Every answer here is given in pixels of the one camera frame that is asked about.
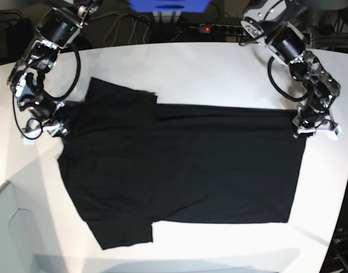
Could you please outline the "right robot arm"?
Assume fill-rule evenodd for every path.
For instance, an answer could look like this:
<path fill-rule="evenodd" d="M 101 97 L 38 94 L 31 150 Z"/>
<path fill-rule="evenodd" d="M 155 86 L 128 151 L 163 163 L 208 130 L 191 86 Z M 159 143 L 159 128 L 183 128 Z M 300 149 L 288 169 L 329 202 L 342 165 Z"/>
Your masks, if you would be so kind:
<path fill-rule="evenodd" d="M 78 83 L 81 59 L 74 44 L 82 28 L 101 6 L 101 1 L 82 1 L 72 7 L 53 7 L 36 26 L 36 36 L 15 63 L 7 80 L 12 92 L 13 109 L 28 110 L 32 116 L 24 128 L 24 139 L 36 140 L 45 131 L 50 136 L 65 137 L 69 133 L 68 118 L 61 109 Z M 44 89 L 47 73 L 55 66 L 60 52 L 70 48 L 76 58 L 76 71 L 68 90 L 54 97 Z"/>

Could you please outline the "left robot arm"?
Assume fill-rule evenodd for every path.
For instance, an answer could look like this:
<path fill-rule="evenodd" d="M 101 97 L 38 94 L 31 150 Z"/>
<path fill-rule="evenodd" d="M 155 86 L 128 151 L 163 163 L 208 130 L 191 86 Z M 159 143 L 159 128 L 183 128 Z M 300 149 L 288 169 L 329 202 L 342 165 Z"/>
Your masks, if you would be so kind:
<path fill-rule="evenodd" d="M 285 99 L 297 104 L 292 123 L 294 137 L 326 133 L 336 140 L 341 133 L 334 120 L 331 106 L 339 97 L 341 86 L 306 47 L 307 39 L 292 23 L 306 8 L 301 1 L 250 1 L 245 8 L 241 25 L 250 38 L 243 45 L 257 43 L 269 51 L 267 64 L 270 83 Z M 301 83 L 305 93 L 293 97 L 283 91 L 272 76 L 272 63 L 289 68 L 292 78 Z"/>

